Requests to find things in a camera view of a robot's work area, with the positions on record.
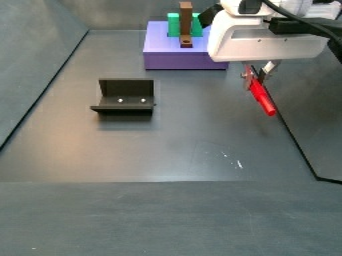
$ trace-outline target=black bracket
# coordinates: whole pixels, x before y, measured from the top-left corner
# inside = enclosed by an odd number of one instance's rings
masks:
[[[223,10],[220,4],[214,4],[210,8],[207,8],[199,15],[198,20],[202,25],[202,28],[206,28],[211,25],[212,20],[218,14]]]
[[[103,98],[99,106],[91,109],[99,113],[148,112],[155,106],[154,80],[100,79]]]

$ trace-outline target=gray floor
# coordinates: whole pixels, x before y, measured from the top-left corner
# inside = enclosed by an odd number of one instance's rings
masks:
[[[92,31],[0,153],[3,181],[313,180],[276,118],[228,71],[144,71],[144,32]],[[155,80],[151,120],[100,118],[99,78]]]
[[[341,197],[329,183],[3,183],[0,251],[341,256]]]
[[[314,180],[240,66],[146,72],[143,34],[91,32],[0,152],[1,254],[341,256],[341,186]],[[156,80],[151,121],[97,117],[99,77]],[[104,182],[186,180],[206,182]]]

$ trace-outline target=black cable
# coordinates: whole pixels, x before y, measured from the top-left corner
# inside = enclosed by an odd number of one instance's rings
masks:
[[[251,69],[252,69],[252,72],[254,72],[255,76],[259,77],[259,73],[258,73],[256,68],[255,68],[254,65],[251,65]]]
[[[268,0],[262,0],[262,2],[279,14],[282,14],[286,18],[295,20],[306,25],[308,25],[310,27],[315,28],[318,31],[321,31],[330,39],[333,39],[335,41],[335,43],[342,47],[342,39],[325,27],[322,27],[318,24],[313,24],[311,22],[306,21],[304,19],[302,19],[300,17],[298,17],[296,15],[291,14],[288,11],[286,11],[282,7],[278,7],[272,2],[270,2]]]
[[[339,19],[341,15],[342,15],[342,10],[339,11],[339,14],[337,15],[337,20]]]

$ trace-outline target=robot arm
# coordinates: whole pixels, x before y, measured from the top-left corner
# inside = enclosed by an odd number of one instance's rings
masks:
[[[329,42],[342,63],[341,4],[326,1],[220,0],[199,15],[203,27],[212,20],[207,50],[214,61],[268,61],[258,74],[244,64],[243,74],[246,89],[268,116],[275,108],[262,84],[280,60],[314,58]]]
[[[339,2],[313,4],[313,0],[271,0],[271,3],[294,16],[302,16],[307,23],[310,18],[334,21],[341,10]],[[214,61],[314,58],[322,52],[329,38],[311,35],[314,29],[296,29],[294,33],[287,33],[282,26],[280,31],[279,21],[283,16],[260,0],[222,0],[220,4],[223,9],[212,21],[207,46]],[[276,20],[278,31],[271,31],[270,23],[272,28],[276,27]],[[303,25],[295,22],[292,28],[303,28]]]

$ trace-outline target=gray wall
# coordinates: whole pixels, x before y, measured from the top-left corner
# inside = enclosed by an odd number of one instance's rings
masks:
[[[0,147],[87,30],[55,0],[0,0]]]
[[[148,20],[166,19],[178,12],[178,0],[59,0],[91,29],[146,29]],[[202,12],[212,0],[192,1],[194,11]]]

